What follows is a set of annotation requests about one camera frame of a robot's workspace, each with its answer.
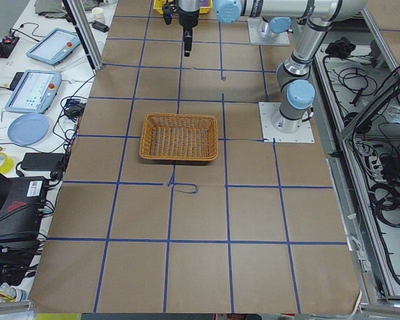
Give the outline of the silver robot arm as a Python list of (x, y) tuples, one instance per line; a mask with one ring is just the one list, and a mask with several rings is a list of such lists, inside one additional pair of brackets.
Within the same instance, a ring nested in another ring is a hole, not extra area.
[(294, 133), (315, 98), (315, 89), (307, 80), (311, 62), (335, 21), (356, 15), (366, 1), (238, 1), (240, 16), (294, 17), (306, 19), (295, 48), (289, 58), (277, 68), (281, 104), (271, 116), (276, 130)]
[[(183, 52), (188, 57), (192, 51), (193, 29), (199, 23), (201, 1), (165, 1), (161, 6), (166, 25), (170, 25), (174, 15), (178, 16), (180, 26), (183, 28)], [(286, 33), (291, 26), (289, 17), (260, 17), (262, 1), (253, 1), (248, 24), (253, 27), (257, 43), (274, 41), (280, 34)], [(222, 23), (232, 23), (240, 16), (245, 15), (246, 1), (215, 1), (213, 3), (216, 18)]]

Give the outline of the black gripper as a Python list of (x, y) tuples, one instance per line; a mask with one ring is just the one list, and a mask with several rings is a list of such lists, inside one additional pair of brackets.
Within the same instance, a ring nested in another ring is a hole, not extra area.
[[(166, 25), (170, 25), (174, 14), (178, 14), (179, 24), (182, 27), (195, 27), (198, 24), (199, 12), (184, 11), (174, 4), (166, 4), (163, 8), (163, 18)], [(192, 51), (193, 30), (183, 28), (184, 56), (189, 57)]]

